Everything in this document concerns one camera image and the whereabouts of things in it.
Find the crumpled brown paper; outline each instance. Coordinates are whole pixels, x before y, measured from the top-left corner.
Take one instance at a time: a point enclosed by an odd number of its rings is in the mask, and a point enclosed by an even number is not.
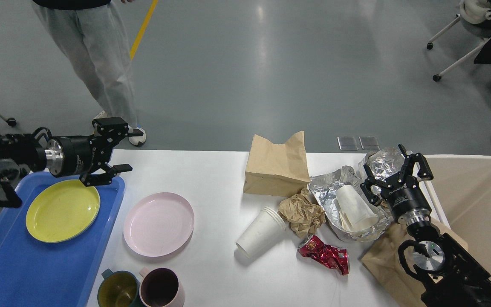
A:
[[[431,223],[437,226],[441,233],[448,233],[467,250],[467,243],[456,233],[439,221],[432,220]],[[399,263],[397,254],[401,243],[413,239],[408,235],[406,226],[394,223],[361,258],[370,273],[401,307],[425,307],[420,299],[425,292],[423,284],[407,275]],[[407,262],[413,264],[412,249],[407,249],[407,252],[405,252]]]
[[[325,223],[325,210],[308,200],[308,189],[280,202],[278,214],[289,221],[291,229],[301,238],[315,234],[316,229]]]

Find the paper bag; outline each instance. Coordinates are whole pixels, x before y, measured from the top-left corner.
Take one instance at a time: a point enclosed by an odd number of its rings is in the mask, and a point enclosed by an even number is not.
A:
[[[448,233],[467,250],[467,243],[444,226],[439,221],[432,221],[441,233]],[[369,249],[369,251],[361,258],[363,264],[371,272],[371,274],[382,284],[387,292],[399,303],[401,307],[425,307],[420,297],[425,292],[425,288],[421,282],[415,280],[405,273],[405,270],[399,263],[397,249],[405,240],[413,240],[409,236],[407,228],[404,225],[394,223]],[[412,267],[412,257],[408,255],[407,262]]]
[[[310,182],[304,131],[285,144],[272,144],[255,134],[245,168],[244,193],[290,197]]]

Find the aluminum foil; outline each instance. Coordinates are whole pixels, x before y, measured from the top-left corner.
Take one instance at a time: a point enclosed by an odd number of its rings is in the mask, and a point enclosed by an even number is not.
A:
[[[382,148],[381,150],[367,153],[357,165],[357,169],[359,170],[361,181],[367,178],[367,173],[363,167],[365,164],[373,171],[376,179],[384,180],[400,171],[404,162],[405,159],[399,149],[392,147]],[[372,191],[374,194],[380,195],[380,187],[373,186]]]
[[[390,215],[383,208],[372,206],[367,202],[360,188],[363,181],[355,174],[353,167],[345,165],[332,173],[311,177],[310,179],[308,190],[312,192],[318,204],[325,209],[327,221],[329,221],[331,229],[333,229],[339,239],[343,241],[373,241],[378,239],[391,223]],[[378,215],[379,220],[374,226],[358,232],[349,232],[342,228],[341,208],[337,201],[336,190],[345,185],[353,186],[371,210]]]

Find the pink plate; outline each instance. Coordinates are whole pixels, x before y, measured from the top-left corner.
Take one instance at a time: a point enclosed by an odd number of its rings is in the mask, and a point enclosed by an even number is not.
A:
[[[194,212],[187,200],[173,193],[140,200],[124,221],[124,239],[136,253],[158,257],[179,249],[193,233]]]

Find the white bin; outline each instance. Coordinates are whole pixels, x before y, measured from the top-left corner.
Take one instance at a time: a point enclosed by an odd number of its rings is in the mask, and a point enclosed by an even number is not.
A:
[[[440,204],[450,228],[491,274],[491,156],[425,157],[434,175],[427,184],[431,202]]]

